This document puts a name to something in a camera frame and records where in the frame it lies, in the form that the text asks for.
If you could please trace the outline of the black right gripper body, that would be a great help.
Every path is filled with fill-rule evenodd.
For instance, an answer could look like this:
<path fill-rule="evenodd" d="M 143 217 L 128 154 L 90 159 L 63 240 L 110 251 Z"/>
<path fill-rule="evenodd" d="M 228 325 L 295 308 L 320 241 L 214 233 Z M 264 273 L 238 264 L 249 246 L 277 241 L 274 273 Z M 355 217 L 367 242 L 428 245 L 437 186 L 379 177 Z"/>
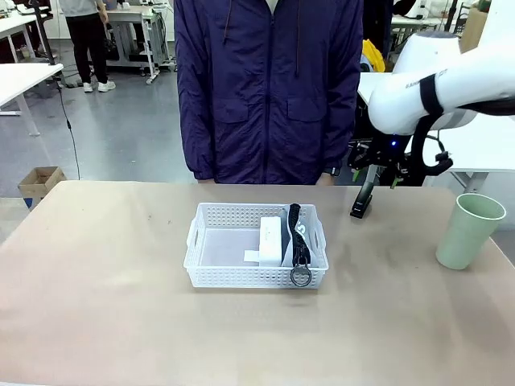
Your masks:
<path fill-rule="evenodd" d="M 365 152 L 360 159 L 361 168 L 368 166 L 393 167 L 395 170 L 405 169 L 408 161 L 406 148 L 411 136 L 377 135 L 363 140 L 360 145 Z"/>

